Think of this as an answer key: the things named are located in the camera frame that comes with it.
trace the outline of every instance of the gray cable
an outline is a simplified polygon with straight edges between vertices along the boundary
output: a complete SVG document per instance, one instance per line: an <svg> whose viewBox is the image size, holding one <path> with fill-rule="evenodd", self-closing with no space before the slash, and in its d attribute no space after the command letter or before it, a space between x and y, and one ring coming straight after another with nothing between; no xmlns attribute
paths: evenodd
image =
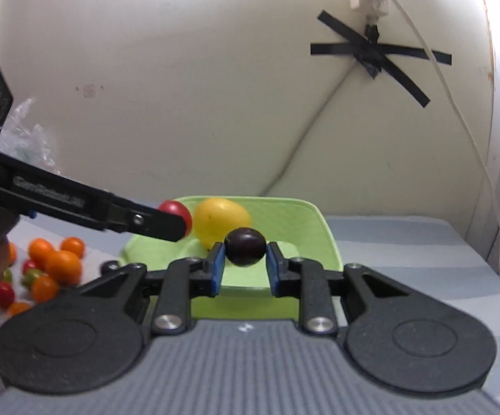
<svg viewBox="0 0 500 415"><path fill-rule="evenodd" d="M279 181L286 175L286 172L290 168L290 165L292 165L292 162L294 161L294 158L296 154L298 153L299 149L301 148L303 141L306 140L307 135L311 132L321 115L323 114L324 110L328 106L328 104L331 102L331 100L334 98L336 93L340 90L340 87L342 87L342 84L348 79L348 77L351 74L351 71L354 69L358 62L354 61L348 71L345 73L345 75L340 79L338 84L335 85L335 87L332 89L332 91L329 93L329 95L326 97L324 100L323 104L319 106L319 109L317 112L314 113L314 115L310 118L310 121L307 123L307 126L304 128L302 134L292 147L292 150L290 151L288 157L286 158L280 172L278 172L273 179L270 181L270 183L267 184L267 186L264 187L264 189L260 192L259 196L266 196L272 189L275 187Z"/></svg>

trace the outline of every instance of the plastic fruit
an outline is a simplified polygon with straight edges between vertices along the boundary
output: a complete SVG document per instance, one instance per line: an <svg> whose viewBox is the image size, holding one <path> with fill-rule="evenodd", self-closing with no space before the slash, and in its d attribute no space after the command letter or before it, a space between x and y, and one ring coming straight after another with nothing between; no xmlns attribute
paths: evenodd
<svg viewBox="0 0 500 415"><path fill-rule="evenodd" d="M22 312L25 312L26 310L31 309L31 304L27 303L14 303L11 304L10 307L8 307L8 311L6 312L6 315L8 318L13 317L14 315L21 314Z"/></svg>
<svg viewBox="0 0 500 415"><path fill-rule="evenodd" d="M46 259L54 252L54 247L48 240L39 237L29 244L27 252L31 259L44 267L46 266Z"/></svg>
<svg viewBox="0 0 500 415"><path fill-rule="evenodd" d="M18 260L18 250L12 242L8 243L8 247L10 248L10 265L12 265Z"/></svg>
<svg viewBox="0 0 500 415"><path fill-rule="evenodd" d="M21 278L21 284L30 290L31 286L33 285L33 282L35 282L44 274L45 272L39 270L38 268L32 268L31 270L27 270L27 273L25 273Z"/></svg>
<svg viewBox="0 0 500 415"><path fill-rule="evenodd" d="M31 285L31 295L37 303L46 303L58 295L60 286L46 274L38 277Z"/></svg>
<svg viewBox="0 0 500 415"><path fill-rule="evenodd" d="M208 198L194 211L194 234L201 244L211 249L223 242L230 231L252 226L252 217L240 204L225 198Z"/></svg>
<svg viewBox="0 0 500 415"><path fill-rule="evenodd" d="M4 282L7 282L8 284L12 284L13 278L12 278L12 275L11 275L11 270L9 268L7 268L4 271L4 274L2 276L2 280Z"/></svg>
<svg viewBox="0 0 500 415"><path fill-rule="evenodd" d="M8 282L0 283L0 309L8 309L16 299L14 289Z"/></svg>
<svg viewBox="0 0 500 415"><path fill-rule="evenodd" d="M33 259L27 259L21 266L21 274L25 274L29 270L33 270L35 268L37 270L42 270L43 266L40 263L35 262Z"/></svg>
<svg viewBox="0 0 500 415"><path fill-rule="evenodd" d="M71 251L56 251L46 260L45 271L60 284L79 284L82 266L79 257Z"/></svg>
<svg viewBox="0 0 500 415"><path fill-rule="evenodd" d="M100 275L104 276L104 274L119 270L120 268L121 266L119 266L119 262L117 260L106 260L100 265Z"/></svg>
<svg viewBox="0 0 500 415"><path fill-rule="evenodd" d="M190 211L183 203L175 200L167 200L160 204L158 210L182 217L186 224L185 237L190 234L190 231L192 231L192 215L190 215Z"/></svg>
<svg viewBox="0 0 500 415"><path fill-rule="evenodd" d="M85 242L78 237L68 237L62 241L60 249L62 251L71 251L79 259L82 259L85 255Z"/></svg>
<svg viewBox="0 0 500 415"><path fill-rule="evenodd" d="M265 237L252 228L235 229L225 238L227 259L240 267L259 262L265 256L266 247Z"/></svg>

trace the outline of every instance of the clear plastic bag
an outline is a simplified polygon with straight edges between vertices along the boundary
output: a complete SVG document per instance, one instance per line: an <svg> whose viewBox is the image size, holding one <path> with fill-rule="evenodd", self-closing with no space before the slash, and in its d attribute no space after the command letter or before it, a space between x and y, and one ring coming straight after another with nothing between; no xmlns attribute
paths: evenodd
<svg viewBox="0 0 500 415"><path fill-rule="evenodd" d="M6 118L0 131L0 152L48 172L60 174L46 130L39 124L30 130L24 119L34 100L28 98L16 106Z"/></svg>

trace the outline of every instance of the small orange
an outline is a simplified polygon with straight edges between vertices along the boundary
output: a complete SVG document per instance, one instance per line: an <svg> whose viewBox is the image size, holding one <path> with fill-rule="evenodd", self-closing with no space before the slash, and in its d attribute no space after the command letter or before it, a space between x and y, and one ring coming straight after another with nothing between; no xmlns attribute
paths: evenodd
<svg viewBox="0 0 500 415"><path fill-rule="evenodd" d="M45 271L60 284L79 284L83 267L71 251L56 251L46 260Z"/></svg>
<svg viewBox="0 0 500 415"><path fill-rule="evenodd" d="M43 274L31 286L31 295L37 303L46 303L58 295L60 286L50 276Z"/></svg>
<svg viewBox="0 0 500 415"><path fill-rule="evenodd" d="M12 303L10 304L10 307L8 307L8 310L6 311L6 315L8 316L8 318L11 318L14 315L21 314L22 312L25 312L26 310L29 309L31 309L31 304Z"/></svg>
<svg viewBox="0 0 500 415"><path fill-rule="evenodd" d="M10 248L10 265L12 265L16 260L18 260L18 250L16 249L16 245L12 242L8 244Z"/></svg>
<svg viewBox="0 0 500 415"><path fill-rule="evenodd" d="M60 249L63 251L71 251L77 255L79 259L82 259L85 255L85 242L78 237L68 237L62 242Z"/></svg>
<svg viewBox="0 0 500 415"><path fill-rule="evenodd" d="M29 244L28 254L29 258L33 259L36 263L45 265L47 257L54 252L54 247L48 240L43 238L36 238Z"/></svg>

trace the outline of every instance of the green plastic bin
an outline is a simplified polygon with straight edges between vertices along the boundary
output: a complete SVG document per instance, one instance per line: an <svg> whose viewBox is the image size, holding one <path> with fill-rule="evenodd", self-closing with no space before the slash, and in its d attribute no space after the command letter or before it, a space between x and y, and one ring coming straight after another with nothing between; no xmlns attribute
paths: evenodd
<svg viewBox="0 0 500 415"><path fill-rule="evenodd" d="M196 206L209 196L177 199L194 213ZM303 200L227 196L244 206L253 220L253 228L268 242L278 242L285 257L302 256L321 262L325 269L341 270L338 248L319 209ZM134 236L119 257L125 265L140 262L148 270L167 268L173 260L188 256L205 257L207 251L190 234L171 243ZM298 301L271 296L265 258L250 267L237 267L226 260L219 296L196 298L192 302L195 318L283 319L298 318Z"/></svg>

